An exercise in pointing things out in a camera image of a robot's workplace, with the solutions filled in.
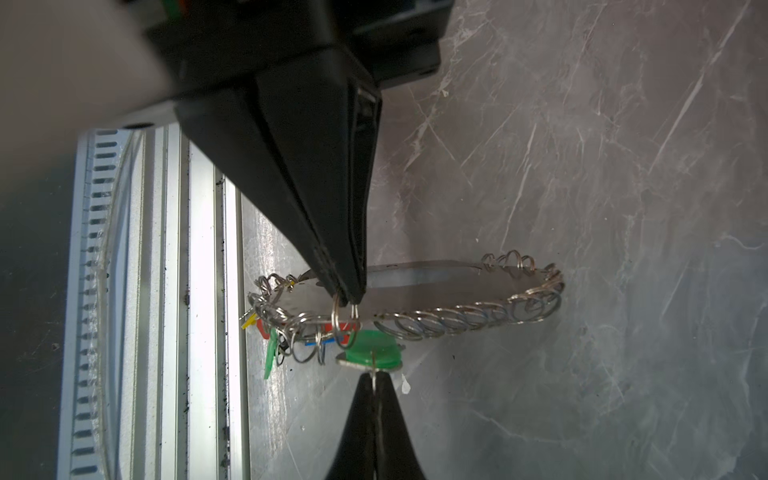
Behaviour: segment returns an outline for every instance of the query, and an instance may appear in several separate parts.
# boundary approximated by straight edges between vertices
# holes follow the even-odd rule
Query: green plastic tag
[[[402,358],[394,337],[378,330],[360,330],[352,347],[346,350],[346,361],[377,369],[396,369]]]
[[[270,330],[270,339],[266,343],[266,361],[264,362],[264,379],[268,379],[272,373],[272,365],[275,363],[275,351],[277,350],[277,330]]]

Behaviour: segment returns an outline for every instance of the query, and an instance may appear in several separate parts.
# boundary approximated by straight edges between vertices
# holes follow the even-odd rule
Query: circular metal plate
[[[277,290],[270,303],[291,316],[306,313],[330,315],[333,301],[310,273],[293,288]],[[430,261],[368,268],[366,295],[359,304],[362,322],[393,313],[450,309],[477,302],[503,303],[545,283],[546,272],[514,266],[486,268],[481,263]],[[350,318],[351,306],[339,309],[339,318]]]

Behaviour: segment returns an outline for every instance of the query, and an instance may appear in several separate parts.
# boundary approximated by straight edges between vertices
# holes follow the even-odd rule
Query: metal spring
[[[481,258],[483,267],[488,271],[507,269],[510,259],[525,274],[536,273],[536,263],[533,257],[521,255],[517,250],[510,250],[505,255],[496,258],[487,253]],[[373,320],[373,325],[380,331],[395,338],[408,341],[438,338],[444,335],[458,335],[471,330],[480,330],[491,326],[519,325],[536,323],[557,311],[561,305],[561,293],[565,288],[563,276],[554,263],[541,270],[545,273],[545,281],[540,286],[510,296],[502,303],[476,302],[470,305],[457,305],[450,308],[435,308],[416,310],[403,313],[385,313]],[[251,308],[241,317],[247,318],[256,314],[268,325],[274,328],[279,336],[276,350],[277,364],[282,364],[287,356],[293,356],[298,363],[309,362],[313,357],[321,365],[325,364],[325,344],[334,339],[342,349],[348,349],[355,341],[356,331],[360,329],[360,319],[357,305],[352,305],[352,312],[343,329],[339,321],[339,298],[334,296],[333,308],[330,315],[302,312],[291,315],[286,310],[270,303],[270,297],[276,290],[291,290],[298,282],[305,280],[289,275],[285,278],[272,273],[260,276],[256,281],[258,293],[249,293],[248,300]],[[343,345],[340,340],[349,335],[349,342]],[[300,359],[294,348],[296,342],[301,344],[314,343],[311,353]]]

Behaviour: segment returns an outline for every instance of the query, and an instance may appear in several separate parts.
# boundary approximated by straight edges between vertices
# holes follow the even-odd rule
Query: yellow tag
[[[254,313],[253,315],[248,317],[248,320],[245,321],[245,323],[243,324],[243,326],[241,328],[243,330],[245,330],[246,327],[251,326],[251,325],[253,325],[255,323],[256,323],[256,314]]]

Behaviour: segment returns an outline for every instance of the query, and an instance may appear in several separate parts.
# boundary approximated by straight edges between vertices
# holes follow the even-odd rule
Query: gray marble table
[[[517,248],[549,322],[412,343],[428,478],[768,478],[768,4],[458,0],[438,74],[385,92],[369,262]],[[305,264],[249,204],[247,282]],[[261,379],[252,478],[324,478],[357,372]]]

